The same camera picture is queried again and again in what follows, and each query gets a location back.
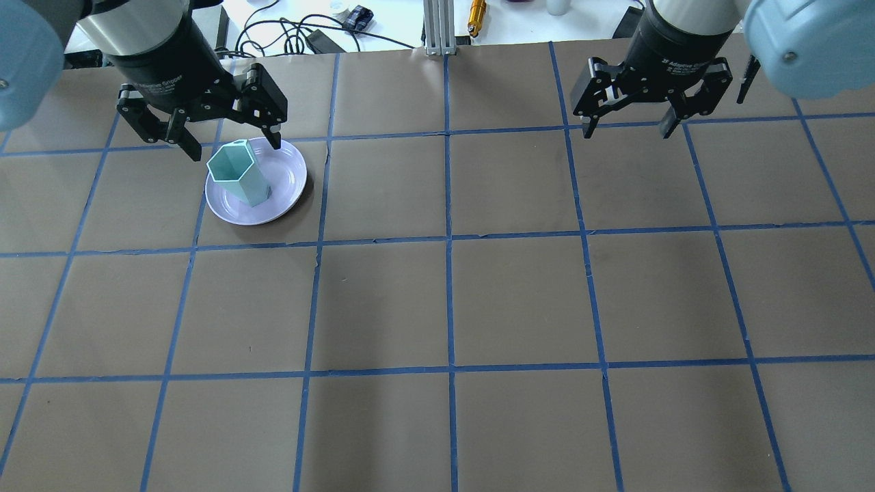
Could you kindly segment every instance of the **blue tape grid line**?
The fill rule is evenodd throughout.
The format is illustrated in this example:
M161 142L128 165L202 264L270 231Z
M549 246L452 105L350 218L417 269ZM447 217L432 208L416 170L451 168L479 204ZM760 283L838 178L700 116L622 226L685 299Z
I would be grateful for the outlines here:
M824 362L875 362L875 354L838 355L792 355L781 357L757 357L757 365L763 364L809 364ZM658 369L658 368L696 368L712 366L746 366L745 358L734 359L689 359L666 361L617 361L609 362L608 368L618 369ZM482 372L524 372L524 371L564 371L564 370L602 370L600 362L547 362L534 364L480 364L466 366L410 366L378 369L326 369L292 370L269 372L230 372L207 374L171 374L170 381L236 381L242 379L298 379L313 377L357 377L394 376L415 374L449 374ZM117 376L42 376L34 377L32 384L76 384L76 383L132 383L160 382L163 374L117 375ZM27 384L27 377L0 378L0 384Z
M858 227L875 226L875 221L852 221L852 225ZM826 221L826 222L791 222L786 224L739 224L718 226L721 231L738 231L738 230L763 230L763 229L778 229L778 228L843 228L847 224L843 221ZM607 228L607 229L587 229L587 235L628 235L628 234L671 234L683 232L704 232L711 231L711 226L681 226L681 227L666 227L666 228ZM493 239L515 239L526 237L567 237L579 235L577 230L555 230L543 232L507 232L494 233L486 235L463 234L453 235L453 241L483 241ZM447 241L446 235L420 235L409 237L375 237L363 239L342 239L323 241L323 246L357 246L363 244L388 244L402 242L443 242ZM228 250L273 250L277 248L312 248L318 246L318 241L302 241L302 242L254 242L244 244L207 244L198 245L194 249L201 251L228 251ZM100 257L100 256L116 256L116 255L170 255L174 253L190 253L192 248L158 248L158 249L143 249L143 250L83 250L75 251L76 257ZM70 253L68 251L26 251L16 253L0 253L0 258L31 258L31 257L66 257Z
M711 118L711 119L694 119L688 120L685 124L731 124L731 123L757 123L757 122L782 122L782 121L799 121L802 120L822 120L822 119L844 119L844 118L873 118L875 117L875 113L866 112L866 113L850 113L850 114L830 114L830 115L812 115L812 116L750 116L750 117L741 117L741 118ZM657 126L659 122L623 122L623 123L600 123L598 125L599 128L629 128L629 127L641 127L641 126ZM519 133L519 132L531 132L531 131L554 131L554 130L580 130L581 125L574 123L565 123L562 125L552 125L552 126L530 126L530 127L511 127L511 128L490 128L490 129L470 129L470 130L449 130L444 129L441 131L418 131L418 132L408 132L408 133L376 133L376 134L366 134L366 135L343 135L343 136L332 136L332 140L369 140L369 139L379 139L379 138L411 138L411 137L439 137L439 136L453 136L453 135L481 135L481 134L490 134L490 133ZM6 135L5 140L9 141L11 137L11 132ZM327 141L327 137L299 137L299 138L285 138L287 142L290 143L298 143L298 142L325 142ZM219 144L227 144L228 141L219 141ZM70 149L70 150L62 150L62 151L17 151L17 152L5 152L3 151L4 146L0 146L0 158L6 157L34 157L34 156L51 156L51 155L66 155L66 154L87 154L87 153L100 153L103 152L104 149L101 148L93 148L93 149ZM154 150L162 150L171 148L168 145L162 144L154 144L154 145L136 145L131 147L113 147L108 149L109 152L130 152L130 151L154 151Z
M297 443L297 457L295 463L295 475L294 475L294 490L299 490L300 486L300 474L301 467L303 462L303 450L304 450L304 436L305 436L305 424L306 424L306 402L309 393L309 382L312 377L350 377L350 376L382 376L382 375L395 375L395 374L448 374L450 378L450 426L451 426L451 469L452 469L452 488L453 491L458 490L458 454L457 454L457 435L456 435L456 402L455 402L455 374L456 373L467 373L467 372L494 372L494 371L521 371L521 370L586 370L586 369L598 369L603 373L603 391L605 393L605 413L608 417L608 427L609 434L611 438L611 446L612 446L612 457L614 461L614 470L616 474L617 487L619 490L623 489L622 482L622 473L620 468L620 455L619 449L616 440L616 431L613 423L613 408L611 407L611 398L610 398L610 386L608 382L607 370L610 369L637 369L637 368L661 368L661 367L704 367L704 366L717 366L717 365L742 365L748 364L751 366L752 375L754 378L754 383L757 389L758 397L760 400L760 405L762 407L762 411L764 414L764 419L766 420L766 428L769 433L769 438L772 442L773 451L775 453L776 464L779 469L779 474L781 477L782 484L785 490L790 490L790 486L788 483L788 478L786 475L786 471L783 467L783 462L781 459L780 449L778 448L777 439L774 435L774 429L772 427L772 422L768 413L767 403L765 399L765 393L762 390L761 381L759 378L759 371L757 370L758 364L776 364L776 363L810 363L810 362L871 362L875 361L875 354L863 354L863 355L814 355L814 356L790 356L790 357L762 357L756 358L753 356L753 350L751 349L750 341L748 340L748 336L746 333L746 326L743 319L743 314L741 312L740 303L738 301L737 294L735 292L734 283L732 281L732 274L730 272L728 260L725 256L725 250L723 248L722 239L720 238L721 230L755 230L755 229L769 229L769 228L819 228L819 227L847 227L850 231L853 242L857 248L857 253L860 255L861 262L864 265L866 270L866 274L872 284L872 288L875 289L875 277L872 274L872 268L868 263L866 256L863 252L862 245L857 237L854 226L875 226L875 221L851 221L844 204L841 201L841 198L838 194L836 186L831 178L829 169L826 166L826 163L823 159L823 155L819 151L816 145L816 141L813 138L810 128L807 124L807 120L821 120L821 119L841 119L841 118L866 118L866 117L875 117L875 113L866 112L866 113L855 113L855 114L831 114L831 115L814 115L814 116L805 116L802 114L802 109L799 103L794 100L794 107L796 110L796 116L767 116L767 117L747 117L747 118L713 118L713 119L700 119L700 120L692 120L688 121L683 125L684 133L687 138L688 145L690 147L690 152L693 156L694 166L696 168L696 174L699 178L700 187L703 191L703 196L706 201L706 206L709 211L709 216L711 220L710 226L690 226L690 227L678 227L678 228L625 228L625 229L601 229L601 230L588 230L585 228L584 217L580 207L579 200L579 191L577 187L576 180L576 170L574 166L574 158L573 152L571 150L571 131L578 130L580 125L569 124L567 111L565 109L565 100L564 100L564 92L562 89L562 82L559 77L558 72L558 64L557 58L555 54L555 48L552 43L549 43L549 50L551 61L553 64L554 76L556 78L556 88L559 94L559 102L562 107L563 113L563 125L554 125L554 126L540 126L540 127L518 127L518 128L497 128L497 129L476 129L476 130L451 130L450 129L450 99L449 99L449 70L448 70L448 58L444 57L444 130L443 131L435 131L435 132L414 132L414 133L396 133L396 134L370 134L370 135L353 135L353 136L339 136L335 137L333 135L333 118L334 118L334 110L336 105L336 97L337 97L337 80L338 74L340 70L340 57L335 57L335 68L334 68L334 76L332 83L332 103L331 103L331 114L329 119L329 131L328 136L325 138L315 137L315 138L291 138L287 139L290 142L326 142L328 146L328 157L325 162L325 179L323 184L323 194L322 194L322 209L320 213L320 222L319 222L319 239L316 242L298 242L298 243L266 243L266 244L240 244L240 245L207 245L207 246L199 246L197 244L198 234L200 232L200 225L203 220L204 208L206 205L205 198L202 197L198 220L195 227L194 238L192 239L192 247L191 248L176 248L176 249L163 249L163 250L118 250L118 251L78 251L76 247L78 246L81 231L84 227L85 220L87 219L88 210L91 207L91 203L94 198L95 189L98 185L98 181L102 174L102 169L104 167L106 158L111 152L119 152L119 151L144 151L144 150L154 150L154 149L165 149L168 146L166 145L141 145L141 146L133 146L133 147L120 147L120 148L109 148L112 138L115 135L116 127L119 121L118 115L115 116L115 120L113 122L112 128L109 133L109 137L107 139L106 144L103 148L98 149L76 149L76 150L66 150L66 151L23 151L23 152L5 152L5 148L7 144L11 140L12 132L8 132L3 139L3 142L0 143L0 154L3 154L3 157L30 157L30 156L49 156L49 155L66 155L66 154L82 154L82 153L100 153L101 160L98 165L97 171L95 172L94 181L92 183L91 190L89 192L86 205L83 209L82 216L80 218L79 227L77 228L76 235L73 239L73 245L71 246L71 250L69 252L65 251L49 251L49 252L24 252L24 253L2 253L0 254L0 258L3 257L67 257L65 269L61 275L61 279L59 281L59 287L56 291L52 308L50 309L50 313L48 319L45 324L45 328L43 334L40 338L40 343L38 345L37 353L34 356L33 363L31 365L31 370L28 374L28 377L25 378L0 378L0 384L23 384L24 391L19 402L19 406L17 408L16 416L13 421L13 426L10 430L9 438L6 441L6 445L3 449L3 457L0 458L0 474L2 474L6 462L9 459L9 454L11 451L11 447L13 444L13 440L15 434L17 432L18 426L20 425L20 420L22 418L22 414L24 411L24 407L26 405L26 400L29 396L30 389L33 384L41 384L41 383L105 383L105 382L161 382L161 391L159 392L159 398L157 402L156 415L153 422L152 432L150 434L150 443L147 451L146 462L143 466L143 478L141 480L141 490L145 491L148 486L148 477L149 472L151 470L151 459L154 454L154 446L155 441L158 435L158 428L160 424L161 413L163 410L163 403L166 395L167 384L170 381L207 381L207 380L235 380L235 379L267 379L267 378L303 378L304 379L304 388L302 390L302 400L301 400L301 414L299 419L299 435L298 435L298 443ZM770 121L800 121L803 129L805 130L806 136L811 144L812 150L814 151L818 163L822 168L822 172L824 174L824 178L827 180L830 190L836 199L836 203L839 206L842 215L843 221L830 221L830 222L818 222L818 223L792 223L792 224L746 224L746 225L728 225L728 226L719 226L716 224L716 219L713 214L713 210L711 208L710 200L707 195L707 189L704 184L704 178L701 173L701 169L699 168L697 157L695 154L695 148L692 144L690 132L688 129L688 125L691 124L709 124L709 123L756 123L756 122L770 122ZM603 123L600 126L602 128L624 128L624 127L638 127L638 126L655 126L658 122L630 122L630 123ZM217 128L215 139L213 141L213 152L218 148L221 144L220 136L221 136L221 128L222 122L219 122L219 126ZM451 155L450 155L450 137L453 135L472 135L472 134L490 134L490 133L508 133L508 132L531 132L531 131L553 131L553 130L563 130L566 138L566 151L568 152L569 158L569 166L570 173L572 178L572 187L575 198L575 206L577 209L578 223L580 225L579 231L552 231L552 232L534 232L534 233L508 233L508 234L493 234L493 235L453 235L452 234L452 217L451 217ZM446 236L426 236L426 237L398 237L398 238L375 238L375 239L360 239L360 240L345 240L345 241L324 241L324 227L325 227L325 213L326 213L326 203L327 203L327 189L328 189L328 173L330 169L330 160L331 160L331 143L333 140L359 140L359 139L378 139L378 138L401 138L401 137L434 137L434 136L444 136L444 144L445 144L445 178L446 178ZM730 284L731 293L733 297L733 303L736 307L736 312L738 316L739 326L745 339L745 349L747 350L747 358L745 359L706 359L706 360L689 360L689 361L629 361L629 362L608 362L606 360L604 343L602 341L600 322L599 322L599 312L598 312L598 303L596 298L595 285L592 278L592 271L590 268L590 258L589 258L589 249L586 237L588 235L614 235L614 234L648 234L648 233L673 233L673 232L697 232L697 231L708 231L712 230L715 233L715 237L717 238L718 249L721 254L721 260L724 263L724 272L727 276L727 282ZM468 241L468 240L484 240L484 239L507 239L507 238L516 238L516 237L557 237L557 236L570 236L570 235L580 235L583 248L584 248L584 261L586 265L586 274L587 274L587 282L590 290L590 301L593 310L593 319L595 322L595 331L597 337L597 345L598 345L598 353L599 353L599 361L598 362L578 362L578 363L561 363L561 364L506 364L506 365L477 365L477 366L456 366L455 365L455 351L454 351L454 336L453 336L453 317L452 317L452 242L453 241ZM368 244L368 243L385 243L385 242L438 242L438 241L446 241L447 243L447 251L446 251L446 281L447 281L447 318L448 318L448 360L449 364L445 367L408 367L408 368L392 368L392 369L357 369L357 370L320 370L313 371L311 370L312 364L312 343L313 343L313 333L315 330L315 315L316 315L316 306L318 300L318 292L319 292L319 267L321 265L321 251L322 247L325 245L333 246L333 245L355 245L355 244ZM175 347L177 343L177 339L179 336L179 329L181 328L181 320L185 308L186 297L188 293L188 287L191 282L191 277L193 273L193 266L195 261L195 255L198 251L202 250L241 250L241 249L260 249L260 248L293 248L293 247L317 247L317 266L314 274L314 282L313 282L313 292L311 296L311 319L308 333L308 345L307 345L307 356L305 363L305 370L303 371L285 371L285 372L266 372L266 373L229 373L229 374L182 374L182 375L173 375L171 374L172 369L172 359L175 353ZM63 292L64 285L66 284L67 277L69 275L69 271L72 265L72 261L77 256L98 256L98 255L140 255L140 254L171 254L171 253L184 253L187 252L190 254L189 264L186 270L185 281L183 284L183 289L180 294L180 301L178 305L178 313L177 318L174 324L173 336L171 338L171 346L168 350L168 357L165 364L164 374L163 375L145 375L145 376L63 376L63 377L37 377L36 372L39 367L39 360L42 356L43 350L45 348L45 344L48 338L49 331L51 330L51 325L53 323L53 319L55 313L57 312L57 308L61 299L61 295Z
M732 278L732 270L730 269L729 259L726 255L726 249L723 244L723 237L720 235L720 227L717 224L717 217L714 215L714 207L711 205L711 197L708 195L708 187L705 185L702 168L699 165L699 158L696 154L696 146L693 145L693 137L692 135L690 135L690 127L686 124L682 125L682 127L683 135L686 137L687 146L689 147L689 154L693 160L693 167L696 169L696 178L699 181L699 186L702 188L702 197L704 198L705 207L708 210L708 218L714 231L714 239L717 242L717 252L720 254L720 262L723 264L723 271L726 276L726 283L729 286L729 293L732 297L732 304L735 307L735 316L738 319L738 329L741 332L741 338L745 344L745 351L747 353L747 361L751 368L753 385L757 391L759 407L762 411L763 420L766 424L766 433L768 434L769 442L772 445L772 452L774 454L775 465L778 468L780 483L784 488L785 492L790 492L792 489L790 488L790 482L787 478L787 470L784 468L784 460L781 457L781 448L778 446L778 438L775 435L774 426L772 425L772 415L768 410L766 393L765 391L763 391L762 381L760 380L760 370L757 369L757 361L753 355L753 347L751 345L750 336L747 333L745 315L741 310L741 303L739 301L738 292L735 288L735 280Z
M817 164L821 167L823 177L826 179L826 182L829 185L829 190L832 192L832 196L836 200L838 210L842 213L844 225L847 226L848 231L850 232L850 238L854 242L854 247L857 248L857 253L860 255L860 261L863 263L863 268L866 270L866 276L869 278L869 284L875 291L875 275L872 275L872 266L869 265L869 261L866 259L866 254L863 251L863 245L860 243L860 238L857 236L857 231L854 230L853 223L851 222L851 217L848 214L848 209L844 206L844 203L842 202L842 197L838 194L838 188L836 188L836 183L832 179L830 169L826 166L826 160L823 159L823 155L821 154L820 149L817 147L817 142L815 141L814 135L812 135L811 133L809 124L807 121L805 121L805 115L802 114L802 107L795 99L793 100L793 106L796 108L796 114L799 115L799 119L802 123L802 129L805 130L805 136L808 138L808 143L811 144L811 150L814 152L815 157L817 158Z
M450 145L450 55L444 55L444 205L446 207L446 343L449 363L450 484L459 492L459 437L456 432L456 335L452 296L452 148Z
M319 279L322 271L322 249L325 243L326 210L328 208L328 182L331 177L332 142L334 135L334 116L337 108L337 86L340 77L340 55L334 55L334 76L332 79L331 105L328 113L328 138L325 141L327 154L322 179L322 203L319 212L319 232L316 244L316 267L313 272L313 291L310 296L310 323L307 327L307 352L304 359L304 381L301 386L301 405L297 420L297 451L293 469L292 490L301 489L301 474L304 468L304 443L307 428L307 407L310 396L310 378L313 361L313 342L316 334L316 309L319 304Z
M219 150L219 137L221 135L222 125L224 120L220 120L216 126L216 134L213 139L213 147L211 154L215 154ZM179 294L179 305L176 311L176 319L173 322L173 334L170 340L170 347L167 350L167 359L164 363L164 374L161 376L161 389L158 391L158 400L155 404L155 418L152 420L152 429L149 434L149 445L146 448L146 458L143 463L143 475L140 478L140 491L145 492L149 487L149 475L152 467L152 458L155 455L155 445L158 440L158 430L161 426L161 416L164 414L164 404L167 398L167 385L171 381L171 373L173 370L173 356L176 354L176 346L179 341L179 330L182 329L182 319L186 311L186 301L188 300L188 290L192 284L192 274L194 272L194 262L198 253L198 237L200 236L200 227L204 221L204 208L207 206L207 196L200 196L200 206L198 210L198 220L194 224L194 234L192 235L192 247L188 249L188 266L185 269L185 279L182 283L182 292Z
M611 457L613 460L614 480L617 490L623 492L623 472L620 464L620 446L617 442L617 429L613 418L613 401L611 400L611 384L608 378L608 362L605 353L605 341L601 332L601 318L599 317L599 303L596 297L595 279L592 276L590 263L590 245L587 238L586 223L583 209L580 206L580 190L578 189L578 174L574 166L574 152L571 149L571 130L568 128L568 111L565 108L565 94L562 89L562 78L559 75L559 64L556 58L556 48L553 42L548 43L550 60L553 63L553 76L556 78L556 91L559 94L559 106L562 110L562 121L565 126L565 151L568 156L568 168L571 177L571 190L574 193L574 208L577 212L578 234L583 247L584 267L586 269L586 283L590 294L590 307L592 309L592 324L595 327L596 348L598 350L598 365L602 373L602 393L605 399L605 417L607 420L608 439L611 443Z
M67 284L67 277L69 277L70 268L73 265L74 252L79 246L79 240L82 237L82 230L85 228L85 221L88 218L88 211L91 210L91 204L94 202L95 190L97 189L97 184L100 182L101 174L103 173L103 167L106 164L109 143L112 142L112 138L116 134L118 122L119 115L116 113L115 118L112 122L112 126L109 129L109 136L107 137L106 144L103 146L103 153L101 155L100 163L97 165L97 170L94 172L94 180L92 180L91 182L91 189L88 192L88 198L85 200L85 207L82 208L82 215L79 219L79 225L76 227L76 233L73 236L73 243L70 245L70 253L66 255L64 270L61 273L60 280L58 282L58 289L57 291L55 291L55 296L52 300L52 307L49 309L48 317L45 320L45 326L43 327L43 333L39 338L39 344L37 346L36 354L34 354L33 356L31 369L28 372L27 379L24 383L24 391L22 392L21 400L18 402L18 408L15 412L15 418L12 421L12 428L9 432L9 438L6 440L6 445L3 447L3 456L0 457L0 476L2 476L4 473L6 463L9 460L9 454L12 449L12 444L15 441L15 435L18 432L18 426L21 424L21 417L24 414L25 406L27 405L27 398L31 393L33 379L37 375L39 361L42 358L43 351L46 349L45 344L48 340L49 332L52 330L52 323L54 322L55 314L57 314L58 312L58 305L60 304L61 296L64 293L64 286Z
M12 130L7 131L6 136L3 137L3 142L0 142L0 154L6 149L6 144L9 143L10 138L12 138Z

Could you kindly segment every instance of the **grid square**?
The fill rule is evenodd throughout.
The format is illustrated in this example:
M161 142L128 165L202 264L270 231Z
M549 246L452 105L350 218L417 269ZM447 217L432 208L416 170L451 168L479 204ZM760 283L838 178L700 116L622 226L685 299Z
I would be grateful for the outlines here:
M444 235L442 137L334 142L325 239Z
M875 353L875 293L847 228L723 240L757 356Z
M450 490L447 375L310 382L302 492Z
M173 371L304 368L314 248L198 253Z
M77 257L38 375L164 372L187 265L181 253Z
M682 137L666 140L648 127L604 128L590 140L572 136L571 145L589 230L708 224Z
M68 251L101 154L0 158L0 252Z
M875 86L857 90L844 90L826 99L799 100L802 113L806 115L844 115L875 112Z
M863 252L869 260L869 265L875 268L875 227L857 227L856 231L860 244L863 246Z
M0 377L30 372L66 264L65 257L0 259Z
M154 109L155 116L159 119L167 120L170 118L169 115L159 111L158 109ZM209 149L213 146L213 141L216 139L216 129L219 126L219 122L216 120L209 122L198 122L198 123L186 123L185 128L192 132L192 135L200 142L203 147L206 147L204 150L204 158L209 158ZM112 136L112 142L109 143L109 146L112 148L116 147L140 147L143 145L153 145L147 142L144 142L142 138L134 131L134 129L130 128L128 122L124 120L124 118L120 119L118 125L115 127L115 134ZM159 142L154 144L156 147L159 145L164 145L163 142Z
M460 490L616 490L597 370L456 376Z
M866 490L875 481L875 364L759 366L793 490Z
M79 250L191 246L206 175L179 149L111 152Z
M24 390L23 384L0 384L0 436L3 436L0 442L4 446L9 438L12 422L15 420L18 403L21 401L21 394Z
M12 132L5 151L102 149L109 139L116 116L115 100L124 82L114 67L64 70L33 119Z
M171 382L149 490L291 490L300 401L300 379Z
M139 489L160 385L34 385L0 490Z
M443 57L423 48L340 56L334 135L443 129Z
M289 101L289 121L283 123L283 138L324 137L328 135L328 113L334 78L334 55L281 56L258 60L237 60L235 74L249 69L249 62L261 63ZM252 125L225 120L221 141L263 137Z
M711 232L594 235L590 255L611 360L746 356Z
M449 63L454 130L562 124L547 45L460 46Z
M689 127L720 224L841 221L799 122Z
M610 377L626 490L781 490L746 365Z
M452 247L457 364L599 359L579 237Z
M562 131L451 138L454 234L577 230Z
M446 365L445 259L443 242L325 247L312 367Z
M259 244L315 242L319 238L319 213L322 208L322 181L327 148L324 142L295 144L307 164L304 192L286 215L259 226L235 226L204 210L198 244Z
M875 118L812 120L808 127L850 218L875 219Z

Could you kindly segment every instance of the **white table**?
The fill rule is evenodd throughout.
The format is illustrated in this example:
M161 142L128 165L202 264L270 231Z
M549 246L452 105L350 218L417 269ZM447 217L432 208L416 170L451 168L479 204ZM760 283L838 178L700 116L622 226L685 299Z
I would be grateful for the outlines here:
M571 11L554 17L547 13L545 0L512 3L508 0L487 0L484 28L473 41L475 45L502 45L565 41L570 39L608 39L620 23L627 7L636 5L632 0L572 0ZM225 10L232 22L242 27L246 18L271 0L225 0ZM352 9L359 3L349 2ZM360 0L360 4L374 11L374 21L368 31L413 46L420 46L423 28L422 0ZM312 13L327 13L327 0L282 0L270 9L259 12L251 22L280 17L298 21ZM456 0L456 33L467 34L470 0ZM312 19L314 24L329 25L331 21ZM343 49L355 51L351 37L344 32L324 30ZM261 25L249 30L252 39L269 43L282 33L278 25ZM399 46L381 39L360 36L362 51L394 50ZM267 53L280 53L277 43Z

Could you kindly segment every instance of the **black cable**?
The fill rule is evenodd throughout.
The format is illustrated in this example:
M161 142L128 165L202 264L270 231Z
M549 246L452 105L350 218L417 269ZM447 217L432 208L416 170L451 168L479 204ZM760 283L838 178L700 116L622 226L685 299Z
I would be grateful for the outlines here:
M333 18L333 17L329 17L329 16L324 16L322 14L310 14L310 15L304 16L304 18L302 18L300 21L298 21L297 24L298 25L306 25L308 18L325 18L325 19L328 19L328 20L334 22L337 25L340 25L340 27L344 28L343 30L345 32L349 32L349 34L353 37L353 41L355 41L355 49L356 49L356 51L361 53L361 45L359 44L359 39L355 37L354 33L350 32L350 30L348 30L346 27L344 27L343 23L340 22L338 19Z
M238 52L236 50L219 50L216 52L219 55L219 58L228 56L228 57L237 57L237 58L255 58L255 55L246 52Z
M274 0L274 2L269 4L269 5L264 5L260 9L255 9L255 11L253 11L251 14L249 14L249 17L246 18L246 22L243 23L243 31L244 32L246 31L246 26L249 25L249 21L252 20L252 18L255 17L258 12L266 11L267 9L269 9L270 7L273 7L276 4L279 4L279 0ZM250 41L252 40L252 38L250 38L248 34L246 35L246 39L249 39Z
M370 38L383 39L383 40L388 41L390 43L395 43L396 45L404 46L405 48L409 48L409 49L415 48L414 46L408 45L407 43L403 43L403 42L398 41L396 39L387 38L386 36L381 36L379 34L373 34L372 32L364 32L364 31L359 31L359 30L355 30L355 29L346 29L345 27L335 27L332 25L296 23L296 22L290 21L289 19L283 18L280 20L261 20L258 22L254 22L251 25L247 25L246 27L243 28L242 32L240 33L240 36L237 37L237 42L234 45L235 49L237 51L240 50L240 43L242 42L244 35L247 37L249 36L249 34L247 33L247 31L249 29L251 29L257 25L266 25L266 24L280 24L283 27L283 32L288 32L288 30L285 28L285 25L290 25L295 29L303 28L303 27L315 27L315 28L319 28L319 29L330 29L333 31L343 31L343 32L351 33L351 34L361 34L363 36L369 36ZM290 34L290 36L286 39L286 41L290 43L291 39L293 39L293 38L294 37L291 36L291 34Z
M303 29L306 30L306 31L312 32L312 29L309 29L309 28L306 28L306 27L303 28ZM276 39L274 39L273 41L270 41L267 45L263 45L262 48L264 48L264 49L268 49L268 48L270 48L271 46L275 45L275 44L277 43L277 41L279 41L279 40L282 39L282 38L288 38L288 36L286 36L286 33L285 33L285 32L283 32L282 34L280 34L279 36L277 36Z
M247 44L252 45L256 50L258 50L259 53L262 54L262 56L264 56L264 46L259 45L258 43L256 43L252 39L247 39L246 41L243 41L242 43L240 43L240 49L236 50L236 51L244 52L243 47Z
M292 22L287 18L279 18L280 25L283 27L283 31L286 33L287 38L285 40L285 51L290 54L305 54L305 49L310 48L312 50L312 45L310 44L310 40L307 39L306 34L303 34L301 31L308 32L310 34L313 33L313 29L309 27L303 27L300 23ZM286 29L285 25L291 25L292 30L295 32L294 37L291 36L291 33L288 29Z

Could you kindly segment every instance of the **metal post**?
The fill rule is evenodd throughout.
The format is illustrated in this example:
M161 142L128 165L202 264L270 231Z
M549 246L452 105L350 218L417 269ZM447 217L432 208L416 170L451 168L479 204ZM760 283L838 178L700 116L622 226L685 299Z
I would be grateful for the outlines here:
M425 53L432 56L456 54L456 30L452 0L423 0Z

